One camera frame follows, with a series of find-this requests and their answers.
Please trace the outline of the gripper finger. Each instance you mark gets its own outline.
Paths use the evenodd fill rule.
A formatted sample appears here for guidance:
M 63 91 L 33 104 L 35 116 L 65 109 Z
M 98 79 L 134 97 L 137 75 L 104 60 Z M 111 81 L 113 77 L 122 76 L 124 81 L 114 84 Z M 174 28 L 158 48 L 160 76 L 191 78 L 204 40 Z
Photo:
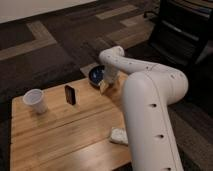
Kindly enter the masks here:
M 104 80 L 102 80 L 99 83 L 100 86 L 100 93 L 103 94 L 108 88 L 109 88 L 109 84 L 107 82 L 105 82 Z
M 119 82 L 119 81 L 116 81 L 115 84 L 114 84 L 114 88 L 117 89 L 117 88 L 119 88 L 119 86 L 120 86 L 120 82 Z

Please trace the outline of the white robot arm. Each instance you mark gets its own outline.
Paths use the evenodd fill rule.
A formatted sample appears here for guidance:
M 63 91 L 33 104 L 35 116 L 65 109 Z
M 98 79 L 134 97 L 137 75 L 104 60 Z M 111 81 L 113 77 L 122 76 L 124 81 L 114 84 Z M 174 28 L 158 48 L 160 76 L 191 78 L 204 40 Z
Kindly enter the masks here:
M 128 75 L 122 106 L 134 171 L 184 171 L 168 106 L 187 93 L 187 76 L 179 69 L 127 58 L 114 46 L 100 52 L 103 81 L 113 84 L 120 71 Z

